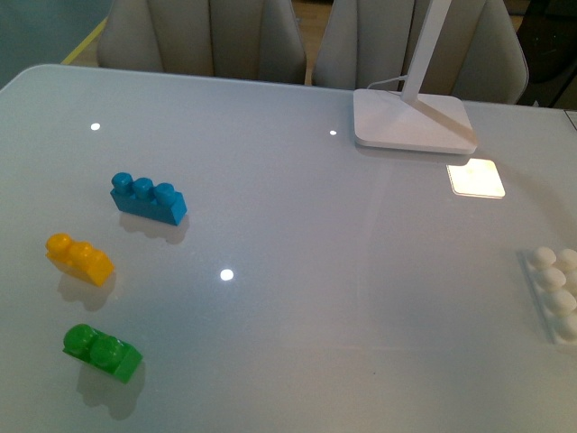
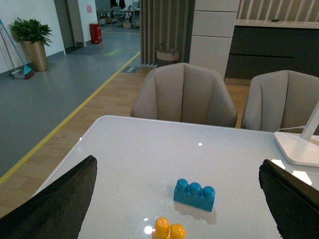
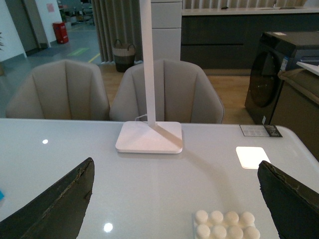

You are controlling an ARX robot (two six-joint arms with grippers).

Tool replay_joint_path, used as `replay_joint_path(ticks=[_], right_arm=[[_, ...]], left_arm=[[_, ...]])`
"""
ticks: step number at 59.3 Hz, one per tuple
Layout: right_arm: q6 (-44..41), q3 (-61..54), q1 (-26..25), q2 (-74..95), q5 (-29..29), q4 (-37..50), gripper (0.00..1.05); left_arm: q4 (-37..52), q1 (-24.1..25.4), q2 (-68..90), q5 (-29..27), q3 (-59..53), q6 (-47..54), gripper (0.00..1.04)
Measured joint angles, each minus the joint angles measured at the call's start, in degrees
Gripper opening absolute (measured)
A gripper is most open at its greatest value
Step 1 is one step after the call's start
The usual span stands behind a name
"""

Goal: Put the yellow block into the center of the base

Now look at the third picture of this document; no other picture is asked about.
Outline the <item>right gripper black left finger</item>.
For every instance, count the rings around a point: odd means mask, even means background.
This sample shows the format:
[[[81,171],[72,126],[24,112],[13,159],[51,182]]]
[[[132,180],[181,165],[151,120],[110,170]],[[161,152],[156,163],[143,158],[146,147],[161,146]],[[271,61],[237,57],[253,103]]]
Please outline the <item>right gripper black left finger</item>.
[[[92,195],[95,164],[87,158],[1,221],[2,239],[75,239]]]

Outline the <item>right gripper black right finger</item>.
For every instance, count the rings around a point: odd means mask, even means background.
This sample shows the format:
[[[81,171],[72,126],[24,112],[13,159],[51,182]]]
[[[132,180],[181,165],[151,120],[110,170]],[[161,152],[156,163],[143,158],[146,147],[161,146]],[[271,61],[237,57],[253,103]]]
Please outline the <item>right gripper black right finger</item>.
[[[319,194],[267,161],[257,176],[281,239],[319,237]]]

